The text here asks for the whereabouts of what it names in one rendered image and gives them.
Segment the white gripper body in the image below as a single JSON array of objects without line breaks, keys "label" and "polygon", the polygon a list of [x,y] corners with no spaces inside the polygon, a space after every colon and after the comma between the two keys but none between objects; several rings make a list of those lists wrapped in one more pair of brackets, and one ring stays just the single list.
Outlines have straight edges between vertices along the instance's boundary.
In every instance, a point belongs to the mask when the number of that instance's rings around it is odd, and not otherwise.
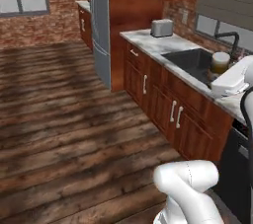
[{"label": "white gripper body", "polygon": [[226,71],[211,82],[211,90],[218,98],[237,95],[248,87],[249,84],[244,81],[244,74],[235,71]]}]

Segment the tall wooden cabinet panel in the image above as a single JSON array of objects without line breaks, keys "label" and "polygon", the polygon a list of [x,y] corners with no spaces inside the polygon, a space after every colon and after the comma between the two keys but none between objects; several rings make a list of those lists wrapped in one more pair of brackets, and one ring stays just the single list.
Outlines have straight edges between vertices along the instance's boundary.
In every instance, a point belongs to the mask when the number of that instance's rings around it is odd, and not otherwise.
[{"label": "tall wooden cabinet panel", "polygon": [[124,88],[124,41],[120,32],[149,29],[162,18],[161,0],[109,0],[111,40],[111,91]]}]

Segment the distant wooden base cabinet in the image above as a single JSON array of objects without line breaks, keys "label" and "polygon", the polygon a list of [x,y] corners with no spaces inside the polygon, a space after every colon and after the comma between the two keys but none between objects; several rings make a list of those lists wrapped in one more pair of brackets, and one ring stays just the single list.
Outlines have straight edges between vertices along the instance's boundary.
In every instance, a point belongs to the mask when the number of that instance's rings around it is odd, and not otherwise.
[{"label": "distant wooden base cabinet", "polygon": [[88,1],[77,1],[81,38],[90,49],[92,44],[91,12]]}]

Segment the amber jar with white lid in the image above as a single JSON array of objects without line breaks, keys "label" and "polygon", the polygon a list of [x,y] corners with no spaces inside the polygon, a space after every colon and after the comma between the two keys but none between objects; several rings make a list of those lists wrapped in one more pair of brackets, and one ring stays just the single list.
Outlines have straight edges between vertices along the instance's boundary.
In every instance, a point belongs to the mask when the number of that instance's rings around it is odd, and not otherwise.
[{"label": "amber jar with white lid", "polygon": [[212,55],[211,72],[215,74],[224,73],[230,61],[230,55],[226,52],[216,52]]}]

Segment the dark sink basin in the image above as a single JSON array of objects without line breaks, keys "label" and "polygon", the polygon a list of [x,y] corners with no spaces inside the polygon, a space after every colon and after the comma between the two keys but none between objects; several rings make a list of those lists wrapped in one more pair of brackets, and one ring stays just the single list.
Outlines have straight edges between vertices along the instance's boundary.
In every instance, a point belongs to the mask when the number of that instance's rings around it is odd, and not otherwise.
[{"label": "dark sink basin", "polygon": [[171,61],[179,68],[185,70],[207,86],[211,85],[209,70],[211,69],[211,53],[202,49],[190,49],[163,54],[163,57]]}]

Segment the wooden panel below sink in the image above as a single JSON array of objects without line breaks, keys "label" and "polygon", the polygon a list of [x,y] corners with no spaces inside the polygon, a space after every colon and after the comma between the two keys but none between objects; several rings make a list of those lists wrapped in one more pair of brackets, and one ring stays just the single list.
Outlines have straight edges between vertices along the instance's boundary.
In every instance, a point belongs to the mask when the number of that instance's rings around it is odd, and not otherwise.
[{"label": "wooden panel below sink", "polygon": [[162,82],[166,88],[170,89],[175,96],[194,109],[200,116],[205,114],[209,100],[203,94],[167,69],[163,69]]}]

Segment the black tap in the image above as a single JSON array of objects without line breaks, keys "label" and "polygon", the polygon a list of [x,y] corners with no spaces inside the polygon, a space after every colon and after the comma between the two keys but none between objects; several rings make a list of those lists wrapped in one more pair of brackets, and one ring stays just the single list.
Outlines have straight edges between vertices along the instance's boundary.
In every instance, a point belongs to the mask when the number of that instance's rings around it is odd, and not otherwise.
[{"label": "black tap", "polygon": [[214,34],[215,38],[220,38],[220,37],[234,37],[234,42],[232,44],[232,49],[230,52],[230,56],[232,59],[236,58],[236,51],[239,43],[239,34],[237,32],[227,32],[227,33],[219,33],[219,34]]}]

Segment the wide window with grey blind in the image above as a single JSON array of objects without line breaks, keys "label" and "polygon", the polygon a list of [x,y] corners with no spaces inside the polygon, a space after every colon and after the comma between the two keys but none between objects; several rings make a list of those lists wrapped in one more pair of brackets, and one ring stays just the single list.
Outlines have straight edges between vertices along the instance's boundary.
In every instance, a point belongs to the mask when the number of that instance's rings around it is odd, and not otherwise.
[{"label": "wide window with grey blind", "polygon": [[253,51],[253,0],[197,0],[197,13],[220,21],[220,32],[238,32],[239,46]]}]

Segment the black dishwasher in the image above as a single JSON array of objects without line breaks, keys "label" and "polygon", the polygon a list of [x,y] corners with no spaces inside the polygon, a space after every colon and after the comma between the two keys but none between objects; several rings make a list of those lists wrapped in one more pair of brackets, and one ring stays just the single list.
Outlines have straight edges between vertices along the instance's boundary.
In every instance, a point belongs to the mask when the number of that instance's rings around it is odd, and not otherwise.
[{"label": "black dishwasher", "polygon": [[250,224],[248,127],[237,119],[228,133],[218,171],[219,180],[213,190],[242,224]]}]

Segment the silver toaster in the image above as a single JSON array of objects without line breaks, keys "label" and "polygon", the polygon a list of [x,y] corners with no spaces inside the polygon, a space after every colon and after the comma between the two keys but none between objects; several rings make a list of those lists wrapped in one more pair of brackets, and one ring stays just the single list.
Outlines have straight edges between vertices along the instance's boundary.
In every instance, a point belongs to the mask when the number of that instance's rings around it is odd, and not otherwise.
[{"label": "silver toaster", "polygon": [[153,37],[170,37],[173,35],[174,23],[170,19],[153,20],[150,34]]}]

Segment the wooden drawer front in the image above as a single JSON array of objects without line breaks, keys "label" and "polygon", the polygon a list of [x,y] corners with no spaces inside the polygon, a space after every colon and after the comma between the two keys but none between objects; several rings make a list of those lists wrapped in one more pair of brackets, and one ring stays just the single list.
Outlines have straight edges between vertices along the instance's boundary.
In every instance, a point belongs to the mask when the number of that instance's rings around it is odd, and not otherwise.
[{"label": "wooden drawer front", "polygon": [[[138,53],[138,57],[132,55],[129,51],[133,49]],[[128,43],[126,46],[126,59],[138,70],[142,70],[146,64],[147,56],[135,45]]]}]

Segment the narrow wooden cupboard door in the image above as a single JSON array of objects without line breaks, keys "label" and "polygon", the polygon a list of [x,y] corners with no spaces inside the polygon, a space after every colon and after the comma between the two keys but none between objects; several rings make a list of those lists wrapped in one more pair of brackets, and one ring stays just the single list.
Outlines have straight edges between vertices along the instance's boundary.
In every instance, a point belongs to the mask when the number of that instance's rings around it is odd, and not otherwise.
[{"label": "narrow wooden cupboard door", "polygon": [[143,95],[143,76],[147,75],[146,65],[142,70],[136,69],[129,61],[126,62],[125,68],[125,88],[133,100],[143,109],[144,101],[147,95],[147,80],[146,94]]}]

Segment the grey steel fridge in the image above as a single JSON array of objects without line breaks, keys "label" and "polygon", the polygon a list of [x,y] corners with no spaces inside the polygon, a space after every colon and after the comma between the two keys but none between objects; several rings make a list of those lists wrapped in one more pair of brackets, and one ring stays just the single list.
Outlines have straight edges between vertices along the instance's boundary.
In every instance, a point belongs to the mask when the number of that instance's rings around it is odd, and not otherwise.
[{"label": "grey steel fridge", "polygon": [[111,89],[111,41],[109,0],[90,0],[92,44],[95,70]]}]

